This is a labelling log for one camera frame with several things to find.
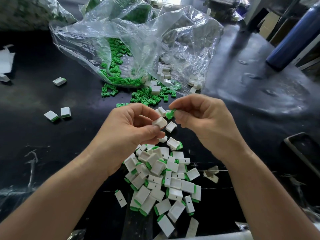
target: black tabletop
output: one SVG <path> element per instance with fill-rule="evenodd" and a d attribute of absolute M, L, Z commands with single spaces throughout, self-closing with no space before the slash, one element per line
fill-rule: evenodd
<path fill-rule="evenodd" d="M 14 44 L 10 50 L 16 56 L 9 74 L 12 83 L 0 84 L 0 221 L 76 157 L 116 104 L 129 102 L 134 91 L 120 89 L 115 97 L 102 98 L 104 82 L 62 54 L 49 32 L 13 32 L 1 37 L 0 45 Z M 226 25 L 202 93 L 225 101 L 246 142 L 300 205 L 318 206 L 320 199 L 314 191 L 319 180 L 282 141 L 298 132 L 318 138 L 320 88 L 292 65 L 280 73 L 268 67 L 265 59 L 272 49 L 259 34 Z M 58 77 L 67 83 L 56 87 L 52 80 Z M 172 100 L 158 106 L 166 109 Z M 51 123 L 43 115 L 49 110 L 59 113 L 66 106 L 71 109 L 70 120 Z M 182 141 L 185 157 L 193 162 L 190 167 L 225 169 L 190 130 L 178 126 L 172 136 Z M 30 151 L 36 153 L 37 162 L 34 154 L 28 155 Z M 85 239 L 152 239 L 159 233 L 153 211 L 143 217 L 119 207 L 115 190 L 122 190 L 128 202 L 132 195 L 123 180 L 126 173 L 121 167 L 94 196 L 76 227 L 87 229 Z M 306 184 L 301 186 L 303 196 L 290 175 Z M 202 200 L 195 203 L 194 214 L 198 236 L 238 231 L 235 221 L 245 222 L 227 171 L 217 176 L 218 184 L 203 177 L 194 180 L 202 186 Z M 189 221 L 184 212 L 173 236 L 185 237 Z"/>

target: blue cylinder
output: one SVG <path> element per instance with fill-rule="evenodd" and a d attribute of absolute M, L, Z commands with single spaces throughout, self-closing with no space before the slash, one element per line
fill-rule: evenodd
<path fill-rule="evenodd" d="M 314 4 L 266 59 L 276 71 L 284 69 L 320 34 L 320 1 Z"/>

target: forearm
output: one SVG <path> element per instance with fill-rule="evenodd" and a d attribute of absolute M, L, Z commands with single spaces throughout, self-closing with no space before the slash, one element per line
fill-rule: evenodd
<path fill-rule="evenodd" d="M 107 178 L 95 163 L 83 152 L 51 176 L 1 223 L 1 239 L 66 240 Z"/>
<path fill-rule="evenodd" d="M 320 232 L 252 151 L 236 160 L 226 167 L 254 239 L 320 239 Z"/>

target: hand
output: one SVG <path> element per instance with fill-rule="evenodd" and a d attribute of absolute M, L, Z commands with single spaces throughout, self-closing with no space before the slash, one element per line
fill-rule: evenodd
<path fill-rule="evenodd" d="M 166 134 L 152 121 L 159 114 L 141 103 L 129 104 L 113 109 L 97 135 L 86 148 L 91 157 L 105 166 L 108 176 L 115 173 L 121 163 L 128 158 L 138 144 L 157 144 L 158 138 Z"/>
<path fill-rule="evenodd" d="M 169 108 L 177 109 L 176 122 L 196 133 L 202 145 L 223 163 L 250 150 L 222 100 L 191 94 L 175 100 Z"/>

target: transparent plastic bag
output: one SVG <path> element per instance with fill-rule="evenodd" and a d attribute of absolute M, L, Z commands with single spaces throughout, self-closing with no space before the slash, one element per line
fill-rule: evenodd
<path fill-rule="evenodd" d="M 108 83 L 111 82 L 101 73 L 100 65 L 105 63 L 106 70 L 110 69 L 108 38 L 118 38 L 133 57 L 126 67 L 133 71 L 130 78 L 150 74 L 164 85 L 178 89 L 182 95 L 189 93 L 190 77 L 198 79 L 203 86 L 223 26 L 192 6 L 162 7 L 156 18 L 152 18 L 155 12 L 150 6 L 152 11 L 147 11 L 149 21 L 139 24 L 132 19 L 124 20 L 142 3 L 150 6 L 142 0 L 104 0 L 87 12 L 80 22 L 69 26 L 52 23 L 50 29 L 54 43 Z M 157 74 L 161 66 L 159 58 L 173 67 L 171 84 L 165 83 Z"/>
<path fill-rule="evenodd" d="M 48 30 L 49 22 L 77 20 L 57 0 L 0 0 L 0 31 Z"/>

